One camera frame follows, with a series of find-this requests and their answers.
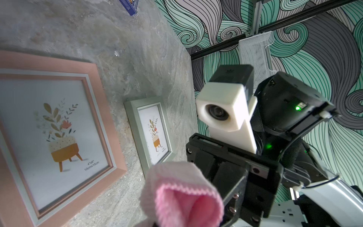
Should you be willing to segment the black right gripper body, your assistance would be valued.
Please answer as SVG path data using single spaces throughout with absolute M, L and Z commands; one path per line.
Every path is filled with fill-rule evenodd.
M 283 177 L 283 166 L 268 158 L 195 133 L 186 155 L 222 197 L 221 227 L 238 219 L 258 227 L 270 216 Z

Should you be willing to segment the pink cloth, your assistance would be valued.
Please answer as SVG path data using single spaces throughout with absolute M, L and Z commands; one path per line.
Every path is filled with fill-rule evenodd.
M 218 227 L 224 216 L 217 189 L 192 162 L 152 166 L 140 196 L 138 227 Z

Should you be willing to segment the green picture frame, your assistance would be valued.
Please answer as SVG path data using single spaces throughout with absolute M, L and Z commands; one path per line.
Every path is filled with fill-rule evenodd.
M 159 96 L 124 103 L 144 176 L 158 163 L 172 161 L 175 145 Z

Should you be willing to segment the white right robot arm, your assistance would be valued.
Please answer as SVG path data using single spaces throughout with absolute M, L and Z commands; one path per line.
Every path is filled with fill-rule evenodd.
M 363 193 L 303 137 L 338 117 L 317 90 L 284 73 L 253 89 L 250 65 L 223 65 L 196 98 L 210 131 L 186 145 L 223 199 L 223 227 L 360 227 Z

